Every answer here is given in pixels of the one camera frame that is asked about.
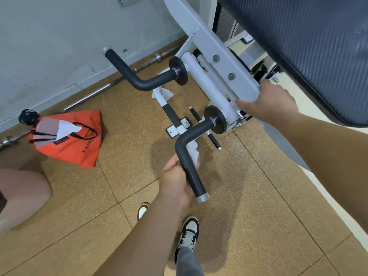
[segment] wall baseboard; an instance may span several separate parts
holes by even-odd
[[[178,31],[175,34],[163,39],[162,41],[159,41],[158,43],[150,46],[147,49],[144,50],[140,50],[139,52],[127,57],[124,59],[124,61],[128,64],[131,65],[133,63],[135,63],[138,60],[143,59],[144,57],[156,52],[157,50],[169,45],[170,43],[172,43],[173,41],[176,41],[180,38],[182,38],[183,36],[185,36],[184,31]],[[113,65],[108,66],[107,68],[87,77],[86,79],[83,79],[82,81],[64,89],[63,91],[61,91],[60,93],[58,93],[57,95],[39,103],[36,104],[32,107],[30,107],[31,110],[37,111],[37,112],[41,112],[44,111],[45,109],[48,109],[51,106],[56,105],[58,102],[61,102],[62,100],[65,100],[66,98],[78,93],[79,91],[99,82],[100,80],[108,77],[109,75],[112,75],[113,73],[116,73],[117,69],[115,69],[115,67]],[[0,133],[4,132],[8,129],[10,129],[11,127],[17,125],[18,122],[18,116],[19,115],[14,115],[6,120],[3,120],[2,122],[0,122]]]

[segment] cork floor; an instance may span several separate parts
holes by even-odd
[[[149,78],[167,64],[139,75]],[[203,113],[208,104],[196,83],[166,88],[178,116],[195,123],[189,106]],[[151,93],[125,81],[75,110],[85,109],[100,110],[104,122],[95,168],[47,158],[25,141],[0,153],[0,167],[40,171],[53,189],[38,213],[0,235],[0,275],[92,275],[136,224],[139,204],[157,194],[175,140]],[[185,213],[199,218],[195,252],[206,275],[368,274],[367,252],[256,120],[216,137],[220,152],[198,140],[211,199],[192,201]],[[172,253],[165,275],[175,275]]]

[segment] black padded seat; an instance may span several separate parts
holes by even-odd
[[[218,0],[334,122],[368,127],[368,0]]]

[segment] black and white sneaker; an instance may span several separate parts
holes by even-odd
[[[182,247],[188,247],[192,252],[195,249],[198,236],[200,234],[200,223],[196,217],[188,217],[183,224],[182,235],[179,239],[179,244],[175,250],[175,264],[178,252]]]
[[[150,204],[148,202],[142,202],[138,208],[137,219],[138,221],[143,217],[143,214],[146,213]]]

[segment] gray pants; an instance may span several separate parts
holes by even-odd
[[[176,276],[204,276],[200,262],[188,247],[182,247],[178,252]]]

